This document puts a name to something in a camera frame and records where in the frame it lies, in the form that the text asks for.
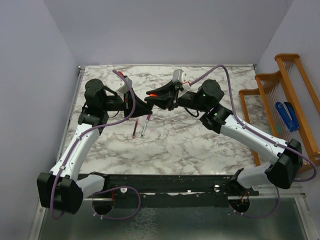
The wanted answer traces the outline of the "white pen green tip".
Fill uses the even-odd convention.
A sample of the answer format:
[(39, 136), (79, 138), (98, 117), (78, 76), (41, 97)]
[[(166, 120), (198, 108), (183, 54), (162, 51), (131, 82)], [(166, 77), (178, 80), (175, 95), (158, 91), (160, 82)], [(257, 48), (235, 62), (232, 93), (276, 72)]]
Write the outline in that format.
[(142, 131), (141, 131), (141, 134), (140, 134), (141, 137), (143, 137), (145, 135), (145, 132), (146, 132), (146, 129), (147, 129), (147, 126), (148, 126), (148, 122), (149, 122), (150, 118), (151, 118), (151, 115), (149, 114), (146, 117), (145, 123), (143, 125)]

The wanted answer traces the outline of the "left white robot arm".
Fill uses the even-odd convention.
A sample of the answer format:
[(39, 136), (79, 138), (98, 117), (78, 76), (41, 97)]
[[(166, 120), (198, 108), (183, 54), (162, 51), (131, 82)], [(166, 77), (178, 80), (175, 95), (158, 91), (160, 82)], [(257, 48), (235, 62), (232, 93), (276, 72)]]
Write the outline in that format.
[(109, 112), (123, 112), (125, 120), (153, 113), (152, 106), (135, 94), (132, 80), (128, 76), (124, 80), (117, 90), (99, 79), (85, 84), (85, 103), (71, 142), (51, 170), (40, 173), (36, 180), (42, 207), (75, 214), (85, 198), (110, 193), (111, 186), (101, 175), (90, 174), (81, 180), (78, 176), (90, 148), (109, 125)]

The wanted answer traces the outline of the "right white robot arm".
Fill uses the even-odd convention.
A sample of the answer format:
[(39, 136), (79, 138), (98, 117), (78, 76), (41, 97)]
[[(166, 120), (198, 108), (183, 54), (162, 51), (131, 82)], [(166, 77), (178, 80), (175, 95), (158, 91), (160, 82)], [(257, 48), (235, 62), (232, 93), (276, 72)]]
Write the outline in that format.
[(239, 169), (233, 175), (229, 189), (234, 195), (240, 196), (247, 189), (264, 184), (273, 184), (281, 189), (291, 187), (303, 164), (299, 141), (292, 139), (287, 142), (244, 120), (237, 120), (231, 110), (220, 104), (225, 93), (216, 80), (205, 80), (197, 92), (183, 87), (181, 83), (170, 81), (160, 88), (147, 91), (145, 101), (163, 110), (183, 107), (203, 112), (200, 121), (208, 130), (246, 145), (267, 160), (264, 165)]

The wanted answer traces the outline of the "red ink pen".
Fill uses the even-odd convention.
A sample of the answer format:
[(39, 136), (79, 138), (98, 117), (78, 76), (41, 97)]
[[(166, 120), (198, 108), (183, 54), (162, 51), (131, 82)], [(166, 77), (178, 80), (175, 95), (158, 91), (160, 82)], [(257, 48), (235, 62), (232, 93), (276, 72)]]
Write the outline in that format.
[(135, 136), (136, 136), (138, 124), (139, 124), (139, 119), (137, 118), (137, 119), (135, 120), (135, 124), (134, 124), (134, 129), (133, 129), (133, 133), (132, 133), (132, 139), (134, 139)]

